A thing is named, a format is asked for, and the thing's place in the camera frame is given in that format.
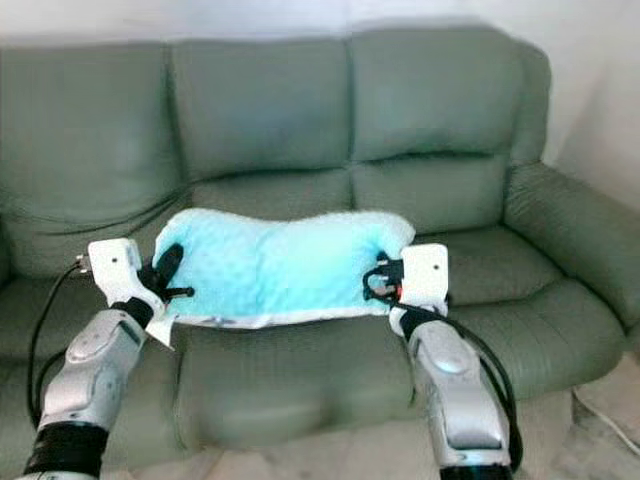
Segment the light blue dotted pillow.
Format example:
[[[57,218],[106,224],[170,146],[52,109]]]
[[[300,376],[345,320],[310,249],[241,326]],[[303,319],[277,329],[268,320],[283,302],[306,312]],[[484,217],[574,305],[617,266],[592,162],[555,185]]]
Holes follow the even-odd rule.
[[[365,298],[364,275],[380,255],[399,259],[413,238],[410,221],[393,212],[271,221],[189,207],[157,234],[152,265],[182,247],[170,285],[192,293],[170,300],[145,330],[170,346],[177,323],[257,330],[388,314]]]

